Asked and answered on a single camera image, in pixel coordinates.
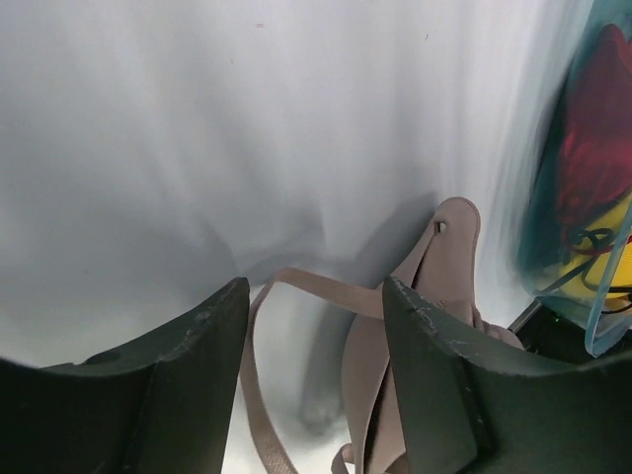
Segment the beige bra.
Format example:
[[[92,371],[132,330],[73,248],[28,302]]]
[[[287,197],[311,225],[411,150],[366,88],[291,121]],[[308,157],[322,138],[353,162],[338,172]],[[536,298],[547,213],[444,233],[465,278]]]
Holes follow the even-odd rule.
[[[469,199],[445,200],[392,275],[461,322],[519,348],[521,343],[513,332],[484,321],[475,305],[474,266],[480,224],[479,211]],[[254,352],[256,318],[277,283],[294,286],[356,315],[342,363],[343,404],[351,441],[335,455],[333,472],[344,473],[349,464],[357,473],[407,472],[380,289],[346,284],[296,268],[278,271],[251,303],[240,368],[252,440],[266,471],[296,470],[264,405]]]

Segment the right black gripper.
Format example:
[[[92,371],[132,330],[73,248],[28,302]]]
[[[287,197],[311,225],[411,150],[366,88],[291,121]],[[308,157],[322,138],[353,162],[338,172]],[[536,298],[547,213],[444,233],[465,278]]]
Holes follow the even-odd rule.
[[[554,311],[533,301],[510,325],[530,353],[580,364],[593,357],[585,349],[585,331]]]

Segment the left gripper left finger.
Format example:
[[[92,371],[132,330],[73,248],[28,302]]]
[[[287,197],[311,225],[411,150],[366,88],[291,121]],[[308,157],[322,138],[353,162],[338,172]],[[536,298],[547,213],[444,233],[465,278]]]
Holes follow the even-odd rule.
[[[80,364],[1,363],[5,473],[217,473],[248,311],[237,277],[187,313]]]

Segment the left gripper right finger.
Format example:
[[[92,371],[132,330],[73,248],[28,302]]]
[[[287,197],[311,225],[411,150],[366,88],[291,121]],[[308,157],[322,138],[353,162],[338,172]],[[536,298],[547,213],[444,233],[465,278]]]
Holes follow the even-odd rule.
[[[631,355],[568,364],[455,319],[400,280],[383,306],[414,473],[627,473]]]

